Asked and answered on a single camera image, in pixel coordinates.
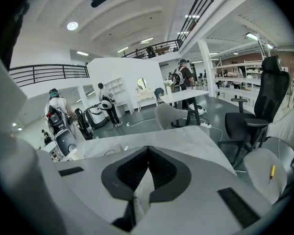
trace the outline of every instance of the office chair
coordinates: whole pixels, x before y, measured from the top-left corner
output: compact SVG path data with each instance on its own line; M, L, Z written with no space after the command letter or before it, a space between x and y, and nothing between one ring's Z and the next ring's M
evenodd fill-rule
M279 121L269 124L266 136L280 139L294 151L294 109ZM274 153L266 148L257 148L244 157L243 163L253 186L272 204L284 195L288 181L287 172ZM275 174L270 180L273 165Z
M263 72L261 74L260 91L255 103L254 114L244 113L243 98L232 98L232 102L239 103L239 113L227 113L225 115L225 128L231 141L220 141L222 144L237 145L238 150L234 161L244 147L247 152L255 148L259 137L265 132L265 127L273 122L290 84L290 76L281 70L279 57L268 57L262 62Z

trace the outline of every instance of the white shelf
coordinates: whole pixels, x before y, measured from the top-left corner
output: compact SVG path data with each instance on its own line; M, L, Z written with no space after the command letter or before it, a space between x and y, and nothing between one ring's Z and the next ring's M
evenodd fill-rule
M220 93L227 93L232 95L237 95L241 97L245 97L251 100L256 100L258 97L257 91L245 91L245 90L238 90L238 89L231 89L231 88L220 88L218 89Z
M250 62L250 63L241 63L241 64L231 64L231 65L222 65L222 66L216 66L212 69L220 69L220 68L230 68L230 67L236 67L236 66L261 66L262 62Z
M248 79L243 77L218 77L219 81L233 81L233 82L240 82L240 83L248 83L248 84L255 84L260 85L260 79Z
M246 73L251 73L251 74L258 74L258 75L261 75L262 70L261 70L261 72L255 72L254 70L246 70Z

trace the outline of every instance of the balcony railing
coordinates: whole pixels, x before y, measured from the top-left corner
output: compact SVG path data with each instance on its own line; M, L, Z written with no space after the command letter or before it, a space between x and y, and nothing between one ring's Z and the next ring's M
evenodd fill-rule
M137 59L149 59L155 56L164 55L169 52L176 52L179 50L178 42L176 40L167 41L151 46L146 46L142 49L137 49L136 51L126 54L123 57L127 58L137 58Z
M190 12L188 13L188 17L186 18L182 29L180 30L177 41L179 41L179 45L183 44L183 42L187 39L187 36L194 29L196 24L199 22L201 16L205 13L208 7L213 3L214 0L195 0Z
M19 87L66 78L89 77L86 66L45 64L11 68L9 75Z

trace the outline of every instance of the white table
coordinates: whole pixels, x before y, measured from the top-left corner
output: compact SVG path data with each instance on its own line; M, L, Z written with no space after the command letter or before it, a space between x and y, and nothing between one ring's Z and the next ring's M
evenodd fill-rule
M208 94L208 91L199 91L199 90L184 90L180 92L175 92L169 95L164 95L161 96L160 98L166 103L166 104L172 104L174 103L175 108L177 108L177 102L189 99L189 98L194 98L195 103L194 103L194 111L191 111L192 113L195 114L196 117L196 122L198 125L200 125L200 120L199 120L199 114L198 114L198 109L197 109L197 103L196 103L196 97ZM176 127L180 127L178 120L176 121Z

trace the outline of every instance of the table leg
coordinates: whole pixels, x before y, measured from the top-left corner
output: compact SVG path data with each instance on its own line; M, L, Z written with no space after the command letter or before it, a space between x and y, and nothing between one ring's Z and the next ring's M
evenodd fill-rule
M196 102L196 99L194 98L194 109L195 109L195 117L196 117L196 122L197 122L197 125L200 125L200 118L199 118L199 114L198 114L198 107L197 107L197 102Z

